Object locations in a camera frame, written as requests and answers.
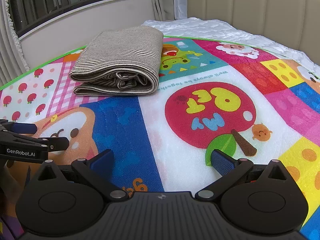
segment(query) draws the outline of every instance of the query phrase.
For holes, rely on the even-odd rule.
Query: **metal pin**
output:
[[[112,198],[123,198],[126,196],[126,193],[123,190],[114,190],[110,193]]]
[[[201,198],[211,198],[213,195],[214,193],[211,190],[200,190],[198,192],[198,196]]]

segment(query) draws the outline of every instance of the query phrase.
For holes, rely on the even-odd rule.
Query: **red apple print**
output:
[[[36,95],[35,93],[30,94],[30,95],[28,96],[28,99],[27,99],[28,104],[31,104],[31,102],[32,102],[33,100],[35,100],[36,97],[37,97],[37,95]]]
[[[19,119],[19,117],[20,117],[20,112],[19,111],[16,111],[16,112],[14,112],[13,113],[13,115],[12,115],[12,121],[17,121],[18,119]]]
[[[4,99],[3,99],[3,106],[7,107],[8,104],[11,103],[11,96],[6,96]]]
[[[165,105],[172,131],[186,143],[206,149],[223,134],[249,129],[256,109],[240,88],[223,82],[194,84],[173,93]]]
[[[45,109],[45,104],[41,104],[36,109],[36,115],[40,114]]]
[[[18,87],[19,93],[22,93],[24,90],[27,89],[27,84],[26,83],[21,83]]]
[[[35,77],[39,77],[42,73],[43,73],[43,69],[42,68],[39,68],[34,72]]]
[[[53,79],[49,79],[44,83],[44,88],[49,88],[53,84]]]

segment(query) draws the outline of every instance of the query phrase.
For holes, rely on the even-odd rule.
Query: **brown stem print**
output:
[[[244,139],[236,130],[232,129],[231,133],[241,150],[244,152],[245,156],[252,157],[256,155],[257,149],[254,148],[246,139]]]

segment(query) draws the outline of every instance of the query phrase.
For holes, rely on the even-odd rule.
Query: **colorful play mat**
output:
[[[167,37],[155,93],[81,97],[73,94],[80,83],[68,77],[81,52],[2,87],[0,118],[35,123],[34,137],[67,137],[66,151],[49,154],[57,164],[112,149],[112,172],[108,163],[95,171],[130,195],[194,194],[220,177],[211,166],[213,149],[257,164],[280,159],[308,201],[301,232],[320,239],[320,82],[311,72],[249,46]],[[7,163],[17,192],[38,166]],[[6,240],[23,232],[14,207],[7,198],[0,221]]]

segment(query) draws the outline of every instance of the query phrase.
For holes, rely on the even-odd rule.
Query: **folded striped towel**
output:
[[[82,96],[150,94],[159,85],[163,34],[138,26],[103,31],[81,53],[69,77],[83,81],[74,93]]]

